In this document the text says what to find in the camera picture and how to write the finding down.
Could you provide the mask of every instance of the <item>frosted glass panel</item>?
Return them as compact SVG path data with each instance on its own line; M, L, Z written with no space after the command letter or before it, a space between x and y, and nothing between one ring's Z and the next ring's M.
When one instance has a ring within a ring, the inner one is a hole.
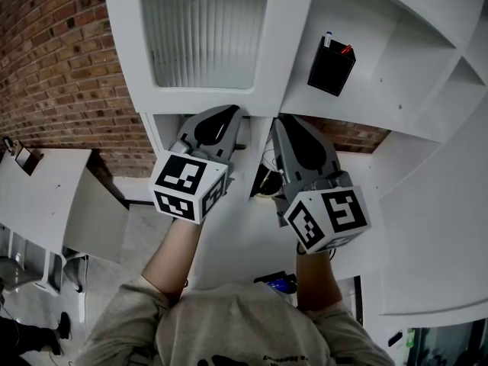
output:
M161 87L251 88L267 0L142 0Z

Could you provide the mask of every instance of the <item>floor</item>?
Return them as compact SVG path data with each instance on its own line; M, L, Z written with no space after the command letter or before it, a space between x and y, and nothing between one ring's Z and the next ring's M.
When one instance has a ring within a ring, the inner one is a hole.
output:
M72 320L72 337L62 341L63 357L54 357L55 364L69 366L69 361L76 357L79 349L85 342L85 323L87 332L90 333L98 317L114 296L117 288L125 281L135 278L143 270L151 255L162 241L166 230L171 224L171 217L157 213L154 207L146 205L131 205L129 220L124 238L122 259L120 264L90 258L88 263L87 279L88 292L86 294L86 313L84 312L84 294L76 293L74 287L64 281L63 289L58 297L52 297L48 293L29 285L18 292L5 295L5 308L18 322L28 325L56 328L61 312L66 311ZM199 247L197 251L197 266L201 268L201 261L206 260L202 255L208 249ZM0 244L0 253L5 255L5 244ZM247 255L249 261L253 260L253 251L246 249L242 255ZM228 257L222 254L220 257L212 257L212 267L227 264ZM83 263L80 267L81 276L85 274ZM190 274L190 286L195 285ZM200 286L207 287L208 281ZM339 286L346 296L345 301L354 310L354 283L353 280L340 281ZM31 352L24 359L33 366L53 365L47 353Z

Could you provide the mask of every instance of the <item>sleeve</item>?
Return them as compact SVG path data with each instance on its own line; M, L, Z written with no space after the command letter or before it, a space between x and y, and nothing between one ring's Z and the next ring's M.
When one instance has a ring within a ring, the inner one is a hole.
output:
M167 298L142 276L119 287L75 361L77 366L153 364Z
M306 312L330 348L337 365L394 366L388 354L371 340L344 303Z

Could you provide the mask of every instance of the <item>white table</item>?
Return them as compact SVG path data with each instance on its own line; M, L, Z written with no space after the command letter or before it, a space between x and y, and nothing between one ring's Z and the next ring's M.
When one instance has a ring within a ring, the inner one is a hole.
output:
M86 168L89 149L39 149L32 176L0 161L0 223L56 254L63 246L120 261L128 210Z

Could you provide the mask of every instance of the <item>gray t-shirt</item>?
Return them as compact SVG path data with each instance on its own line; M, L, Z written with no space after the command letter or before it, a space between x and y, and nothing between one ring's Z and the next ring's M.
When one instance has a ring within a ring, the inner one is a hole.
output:
M343 303L302 313L265 284L184 295L173 307L146 279L120 287L77 366L391 366Z

